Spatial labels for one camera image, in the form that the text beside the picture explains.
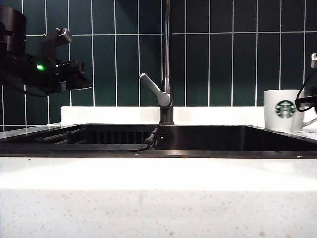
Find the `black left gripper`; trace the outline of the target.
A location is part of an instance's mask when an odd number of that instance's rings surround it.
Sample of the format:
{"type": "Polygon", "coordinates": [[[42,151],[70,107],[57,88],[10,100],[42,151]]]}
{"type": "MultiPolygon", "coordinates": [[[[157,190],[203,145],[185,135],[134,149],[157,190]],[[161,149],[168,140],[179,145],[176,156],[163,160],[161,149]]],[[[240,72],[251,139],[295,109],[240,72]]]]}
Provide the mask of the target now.
{"type": "Polygon", "coordinates": [[[14,80],[36,87],[46,95],[93,87],[92,82],[84,76],[83,62],[72,60],[59,63],[56,52],[50,56],[15,55],[14,80]],[[62,74],[71,76],[65,81],[62,74]]]}

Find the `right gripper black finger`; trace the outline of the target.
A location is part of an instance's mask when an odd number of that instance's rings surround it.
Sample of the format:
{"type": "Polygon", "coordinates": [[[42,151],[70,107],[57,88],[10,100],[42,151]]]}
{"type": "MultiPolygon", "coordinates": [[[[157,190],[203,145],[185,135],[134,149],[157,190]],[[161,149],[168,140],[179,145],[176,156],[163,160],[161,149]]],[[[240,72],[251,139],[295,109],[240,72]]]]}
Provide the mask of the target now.
{"type": "Polygon", "coordinates": [[[304,98],[296,98],[295,105],[296,105],[296,109],[299,112],[307,111],[310,108],[314,108],[314,110],[317,111],[317,97],[311,96],[311,97],[304,97],[304,98]],[[301,105],[305,103],[311,103],[311,105],[308,108],[300,109],[301,105]]]}

